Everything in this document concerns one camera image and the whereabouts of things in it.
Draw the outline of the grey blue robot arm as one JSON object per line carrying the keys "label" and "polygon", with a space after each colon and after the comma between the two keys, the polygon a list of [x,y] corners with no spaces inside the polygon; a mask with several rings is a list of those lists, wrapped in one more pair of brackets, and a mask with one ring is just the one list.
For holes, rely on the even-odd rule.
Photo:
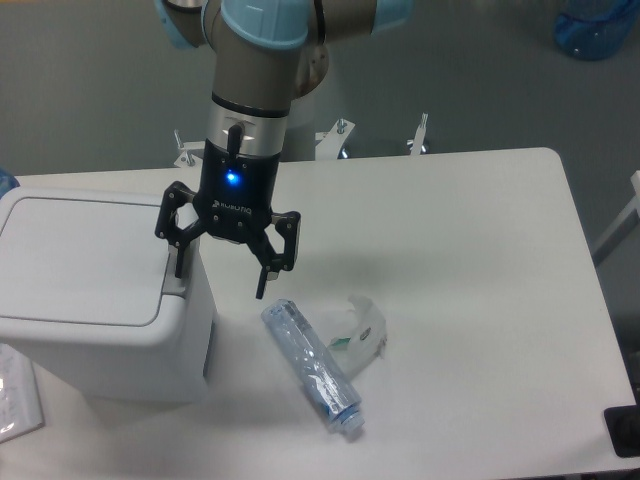
{"label": "grey blue robot arm", "polygon": [[157,1],[178,48],[216,54],[210,119],[197,190],[166,188],[155,234],[176,250],[182,277],[201,235],[245,244],[261,265],[256,296],[293,269],[301,216],[271,207],[287,120],[301,96],[305,51],[404,23],[411,1]]}

